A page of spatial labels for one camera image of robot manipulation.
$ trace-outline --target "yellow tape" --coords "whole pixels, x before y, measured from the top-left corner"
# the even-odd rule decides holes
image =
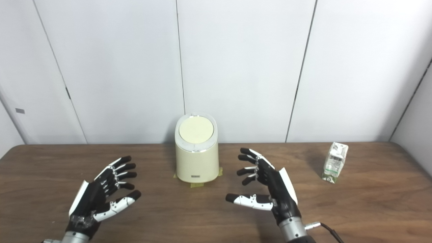
[[[191,183],[191,188],[202,187],[202,186],[204,186],[204,183]]]

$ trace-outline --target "robotic hand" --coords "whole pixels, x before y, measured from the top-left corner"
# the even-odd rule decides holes
[[[264,156],[252,149],[241,148],[240,152],[242,154],[238,156],[239,160],[254,164],[254,166],[237,171],[239,176],[251,173],[242,181],[242,184],[247,185],[257,180],[268,187],[270,196],[229,193],[226,195],[226,201],[254,209],[272,211],[287,243],[315,243],[306,230],[319,225],[315,223],[305,226],[303,224],[302,215],[297,206],[297,196],[285,168],[275,170]]]
[[[138,190],[115,201],[106,202],[106,198],[120,188],[135,188],[134,185],[122,181],[137,176],[136,172],[128,171],[136,166],[134,163],[128,163],[130,160],[130,156],[119,158],[106,166],[92,182],[83,181],[70,207],[69,224],[63,240],[45,240],[43,243],[87,243],[93,238],[103,220],[134,203],[141,196]]]

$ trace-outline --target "white wall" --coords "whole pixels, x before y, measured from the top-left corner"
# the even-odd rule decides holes
[[[184,114],[175,0],[36,0],[89,143],[173,140]]]
[[[220,142],[284,142],[314,0],[178,1],[186,113]]]
[[[432,57],[431,9],[318,1],[287,141],[388,141]]]
[[[432,57],[431,1],[318,1],[294,101],[314,0],[35,4],[44,25],[0,1],[0,97],[30,144],[171,141],[194,111],[221,142],[387,141]]]
[[[391,141],[432,175],[432,68],[420,84]]]
[[[32,1],[0,1],[0,36],[0,96],[25,141],[85,143]]]
[[[24,144],[6,109],[0,102],[0,158],[16,145]]]

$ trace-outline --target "metal wrist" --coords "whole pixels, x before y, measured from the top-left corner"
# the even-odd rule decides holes
[[[66,234],[64,234],[61,243],[87,243],[89,240],[90,237],[88,237],[85,234],[81,234],[73,231],[67,231]]]
[[[280,231],[282,232],[285,242],[289,242],[299,237],[308,235],[305,226],[300,217],[291,217],[285,219],[279,224]]]

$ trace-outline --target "black fingertip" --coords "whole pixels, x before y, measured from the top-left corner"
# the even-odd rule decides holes
[[[225,197],[225,200],[228,202],[234,202],[240,195],[228,193]]]
[[[242,175],[247,174],[247,173],[248,173],[248,171],[247,171],[245,168],[243,168],[243,169],[239,169],[239,170],[237,171],[237,175],[238,175],[238,176],[242,176]]]
[[[247,185],[247,184],[251,183],[251,182],[254,181],[254,180],[255,180],[255,177],[246,177],[246,179],[244,179],[244,180],[241,182],[241,184],[242,184],[242,185]]]
[[[128,155],[128,156],[122,157],[119,162],[121,162],[121,163],[127,163],[127,162],[129,162],[131,160],[132,160],[132,157],[130,155]]]
[[[125,172],[117,176],[118,180],[123,180],[126,178],[135,178],[137,176],[136,172]]]
[[[141,197],[141,192],[138,191],[138,190],[135,190],[135,191],[129,193],[129,194],[127,195],[127,197],[129,197],[129,198],[133,198],[133,199],[136,201],[138,198]]]
[[[257,161],[256,161],[255,159],[253,159],[253,158],[247,156],[246,154],[239,154],[239,155],[238,155],[238,159],[239,159],[239,160],[242,160],[242,161],[249,161],[249,162],[251,162],[252,164],[256,164],[256,163],[257,163]]]
[[[126,170],[135,169],[136,166],[137,165],[135,163],[125,164],[124,166],[120,166],[119,168],[117,168],[115,171],[117,172],[117,174],[120,174]]]
[[[124,188],[124,189],[128,189],[128,190],[134,190],[135,186],[133,184],[130,183],[122,183],[120,184],[120,188]]]
[[[240,148],[240,153],[244,153],[244,154],[250,154],[251,151],[248,148]]]

